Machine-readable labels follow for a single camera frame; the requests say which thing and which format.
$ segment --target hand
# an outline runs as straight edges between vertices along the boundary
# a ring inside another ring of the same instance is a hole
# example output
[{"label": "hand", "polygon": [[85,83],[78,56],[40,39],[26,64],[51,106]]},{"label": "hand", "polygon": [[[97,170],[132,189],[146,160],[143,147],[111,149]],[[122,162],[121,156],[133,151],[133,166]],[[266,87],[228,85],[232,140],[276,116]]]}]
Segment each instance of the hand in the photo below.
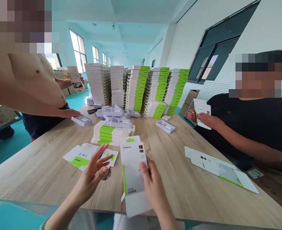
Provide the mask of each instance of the hand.
[{"label": "hand", "polygon": [[225,123],[218,117],[206,113],[199,113],[196,116],[202,123],[218,132],[225,126]]},{"label": "hand", "polygon": [[67,110],[60,110],[60,116],[62,118],[71,118],[71,117],[79,117],[81,113],[79,111],[73,110],[73,109],[67,109]]},{"label": "hand", "polygon": [[163,182],[155,162],[147,157],[147,163],[150,172],[144,162],[141,162],[140,164],[145,193],[153,205],[155,212],[162,212],[163,210],[169,208],[169,202],[165,194]]},{"label": "hand", "polygon": [[84,79],[83,79],[83,77],[81,76],[81,73],[79,74],[79,76],[80,76],[80,80],[81,80],[82,83],[84,84]]},{"label": "hand", "polygon": [[110,160],[113,154],[102,159],[99,159],[99,156],[103,154],[107,147],[108,144],[102,144],[93,154],[77,184],[68,196],[70,201],[79,206],[83,205],[94,194],[99,182],[106,177],[108,172],[106,166],[109,164],[106,161]]},{"label": "hand", "polygon": [[194,109],[191,109],[191,110],[188,111],[187,118],[191,119],[194,122],[197,122],[197,120],[196,120],[196,112],[195,112]]}]

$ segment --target green-edged box stack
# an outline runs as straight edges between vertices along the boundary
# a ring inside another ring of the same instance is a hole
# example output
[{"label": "green-edged box stack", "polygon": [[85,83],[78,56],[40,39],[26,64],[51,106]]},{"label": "green-edged box stack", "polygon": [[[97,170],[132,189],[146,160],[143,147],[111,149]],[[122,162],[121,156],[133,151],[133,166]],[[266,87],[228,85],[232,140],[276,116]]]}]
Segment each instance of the green-edged box stack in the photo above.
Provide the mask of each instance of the green-edged box stack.
[{"label": "green-edged box stack", "polygon": [[126,81],[125,110],[129,109],[141,112],[143,94],[149,69],[149,66],[143,65],[133,65],[129,68]]},{"label": "green-edged box stack", "polygon": [[166,108],[163,115],[174,115],[179,104],[183,89],[188,80],[189,69],[171,69],[167,79],[167,86],[163,101]]},{"label": "green-edged box stack", "polygon": [[169,73],[169,67],[153,67],[150,69],[146,80],[143,103],[163,101]]},{"label": "green-edged box stack", "polygon": [[160,118],[166,104],[162,101],[150,101],[143,104],[143,116],[151,118]]}]

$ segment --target man in black t-shirt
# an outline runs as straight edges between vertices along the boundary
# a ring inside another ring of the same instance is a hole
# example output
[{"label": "man in black t-shirt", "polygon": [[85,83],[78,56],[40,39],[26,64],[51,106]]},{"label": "man in black t-shirt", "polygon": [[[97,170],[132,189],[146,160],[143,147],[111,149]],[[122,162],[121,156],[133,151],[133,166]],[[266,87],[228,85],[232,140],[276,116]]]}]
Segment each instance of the man in black t-shirt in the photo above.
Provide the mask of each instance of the man in black t-shirt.
[{"label": "man in black t-shirt", "polygon": [[234,92],[216,95],[207,102],[211,116],[190,110],[187,117],[194,122],[198,118],[212,128],[196,126],[195,130],[226,156],[238,161],[280,162],[282,98],[274,97],[278,92],[275,86],[282,80],[282,50],[261,54],[268,54],[268,61],[241,63],[242,80],[236,81]]}]

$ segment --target person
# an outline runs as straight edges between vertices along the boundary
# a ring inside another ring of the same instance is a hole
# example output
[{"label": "person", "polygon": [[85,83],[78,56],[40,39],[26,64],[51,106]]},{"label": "person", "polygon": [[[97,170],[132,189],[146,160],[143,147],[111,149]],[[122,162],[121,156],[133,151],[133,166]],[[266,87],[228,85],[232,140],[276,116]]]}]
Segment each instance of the person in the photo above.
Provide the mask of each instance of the person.
[{"label": "person", "polygon": [[207,102],[211,115],[195,110],[187,113],[188,119],[197,122],[198,118],[212,128],[196,126],[195,130],[230,161],[244,164],[243,168],[254,159],[265,163],[282,160],[282,98],[274,98],[275,92],[282,91],[275,88],[282,80],[282,50],[257,56],[266,61],[240,63],[242,79],[236,80],[235,91],[215,95]]},{"label": "person", "polygon": [[[101,145],[91,157],[87,167],[81,174],[75,187],[70,192],[65,201],[60,205],[56,212],[42,224],[41,230],[63,230],[68,229],[77,210],[94,194],[99,182],[104,180],[108,168],[106,163],[112,156],[99,159],[108,145]],[[148,167],[142,162],[140,170],[142,172],[145,193],[150,200],[160,223],[162,230],[179,230],[170,205],[168,203],[161,176],[154,161],[147,158]],[[142,217],[128,219],[125,215],[115,214],[114,230],[142,229],[146,223]]]},{"label": "person", "polygon": [[[0,105],[23,113],[25,128],[35,140],[64,118],[78,117],[80,112],[69,108],[61,91],[72,85],[70,80],[57,79],[44,54],[29,53],[30,42],[14,43],[13,36],[7,43],[0,43]],[[17,46],[28,47],[28,53],[23,49],[14,52]]]}]

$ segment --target phone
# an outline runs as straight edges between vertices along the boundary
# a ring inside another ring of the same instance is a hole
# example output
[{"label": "phone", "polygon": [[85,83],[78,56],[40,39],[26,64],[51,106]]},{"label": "phone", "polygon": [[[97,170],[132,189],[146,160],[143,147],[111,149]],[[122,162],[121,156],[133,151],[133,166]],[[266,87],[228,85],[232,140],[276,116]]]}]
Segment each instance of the phone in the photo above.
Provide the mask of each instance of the phone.
[{"label": "phone", "polygon": [[100,109],[100,108],[96,108],[96,109],[88,110],[88,114],[95,113],[98,109]]}]

